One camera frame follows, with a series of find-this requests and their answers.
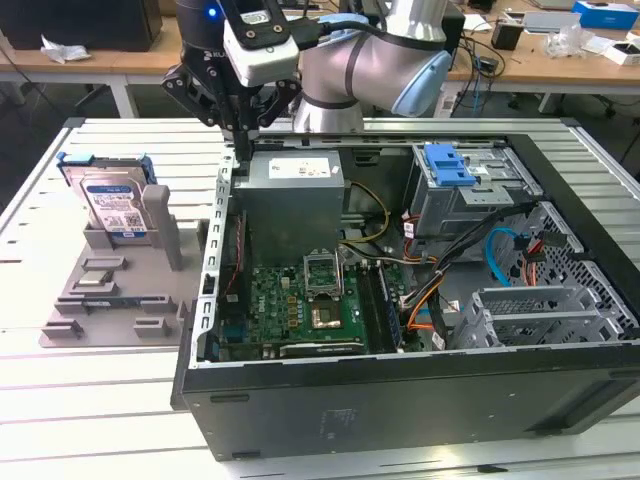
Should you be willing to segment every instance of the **yellow wire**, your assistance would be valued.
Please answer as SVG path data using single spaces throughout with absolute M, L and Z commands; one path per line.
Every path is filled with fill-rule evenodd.
M 389 228 L 389 215 L 390 215 L 390 213 L 387 210 L 387 207 L 385 207 L 384 203 L 382 203 L 382 200 L 380 200 L 380 197 L 378 197 L 378 195 L 373 193 L 373 191 L 369 187 L 367 187 L 367 186 L 365 186 L 365 185 L 363 185 L 362 183 L 359 183 L 359 182 L 351 182 L 351 184 L 360 187 L 365 192 L 367 192 L 369 195 L 371 195 L 371 197 L 376 202 L 378 202 L 378 205 L 380 205 L 380 207 L 382 207 L 382 211 L 384 212 L 384 225 L 382 225 L 382 229 L 378 233 L 374 233 L 373 235 L 369 235 L 367 237 L 355 238 L 353 240 L 343 240 L 340 243 L 367 243 L 367 242 L 370 242 L 372 240 L 375 240 L 376 238 L 380 237 L 381 235 L 383 235 L 387 231 L 387 228 Z

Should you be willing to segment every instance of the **wooden desk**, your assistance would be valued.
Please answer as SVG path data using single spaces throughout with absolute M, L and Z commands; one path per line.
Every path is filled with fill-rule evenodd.
M 466 13 L 473 10 L 463 7 Z M 495 20 L 506 8 L 516 11 L 536 10 L 524 0 L 498 0 L 489 20 Z M 326 11 L 312 11 L 322 15 Z M 16 64 L 35 82 L 103 83 L 111 87 L 123 118 L 137 117 L 138 112 L 129 86 L 158 85 L 170 67 L 180 60 L 181 38 L 176 19 L 165 17 L 162 32 L 148 52 L 92 51 L 93 57 L 81 62 L 57 64 L 39 51 L 15 52 Z M 491 33 L 475 33 L 474 38 L 489 44 Z M 626 32 L 600 30 L 598 35 L 622 39 Z M 492 85 L 493 91 L 640 95 L 640 68 L 623 67 L 610 60 L 587 53 L 585 58 L 552 59 L 544 54 L 544 35 L 523 33 L 515 51 L 501 51 L 506 60 L 504 73 Z M 469 56 L 460 50 L 438 100 L 436 116 L 448 117 L 458 92 L 471 75 Z M 5 58 L 0 58 L 0 81 L 23 81 Z M 486 82 L 480 88 L 486 89 Z
M 539 10 L 523 0 L 498 0 L 488 16 L 488 20 L 495 21 L 506 8 L 511 8 L 514 11 Z M 467 7 L 465 13 L 478 12 Z M 593 32 L 614 40 L 622 40 L 626 35 L 626 31 L 619 30 L 593 30 Z M 486 33 L 476 32 L 472 37 L 490 45 L 492 34 L 493 28 Z M 640 95 L 640 68 L 617 65 L 611 60 L 589 52 L 585 52 L 584 58 L 550 58 L 544 53 L 544 38 L 545 35 L 523 33 L 513 52 L 500 50 L 506 62 L 505 70 L 495 80 L 491 90 L 545 94 Z M 477 51 L 481 55 L 495 57 L 493 53 L 481 46 L 477 47 Z M 459 50 L 454 68 L 449 73 L 448 81 L 444 85 L 436 109 L 437 116 L 450 116 L 452 101 L 458 92 L 464 89 L 470 75 L 471 60 L 469 55 L 465 51 Z M 481 82 L 480 88 L 486 89 L 486 82 Z

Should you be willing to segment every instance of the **white label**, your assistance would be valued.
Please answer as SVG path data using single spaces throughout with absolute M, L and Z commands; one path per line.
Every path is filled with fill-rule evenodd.
M 266 10 L 258 10 L 257 12 L 241 13 L 240 17 L 244 23 L 249 25 L 257 25 L 269 21 L 269 14 Z
M 458 313 L 460 311 L 460 302 L 454 300 L 453 302 L 447 302 L 448 307 L 442 310 L 442 313 Z
M 86 194 L 107 232 L 132 237 L 147 231 L 140 210 L 131 204 L 134 194 L 128 185 L 89 185 Z
M 405 222 L 404 224 L 404 236 L 407 238 L 413 238 L 413 223 Z
M 330 178 L 328 158 L 272 158 L 269 178 Z
M 479 167 L 467 167 L 467 171 L 469 172 L 470 175 L 489 175 L 489 170 L 487 170 L 485 167 L 483 166 L 479 166 Z
M 444 350 L 444 340 L 440 335 L 438 335 L 438 332 L 433 332 L 431 341 L 433 342 L 433 346 L 436 347 L 438 350 Z

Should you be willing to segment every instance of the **laptop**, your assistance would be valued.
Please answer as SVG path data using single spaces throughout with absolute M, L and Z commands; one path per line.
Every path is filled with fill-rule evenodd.
M 567 10 L 575 5 L 575 0 L 530 0 L 533 5 L 542 10 Z

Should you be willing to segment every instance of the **motherboard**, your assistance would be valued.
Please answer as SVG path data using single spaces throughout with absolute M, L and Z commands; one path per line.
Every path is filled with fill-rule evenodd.
M 393 336 L 388 322 L 397 322 L 390 310 L 406 291 L 403 275 L 397 265 L 335 268 L 330 262 L 305 262 L 254 268 L 248 318 L 243 324 L 225 326 L 226 342 L 248 358 L 263 359 L 313 356 L 315 351 L 338 347 L 345 354 L 380 351 L 377 337 Z M 381 305 L 385 297 L 388 302 Z M 253 346 L 253 353 L 242 345 Z

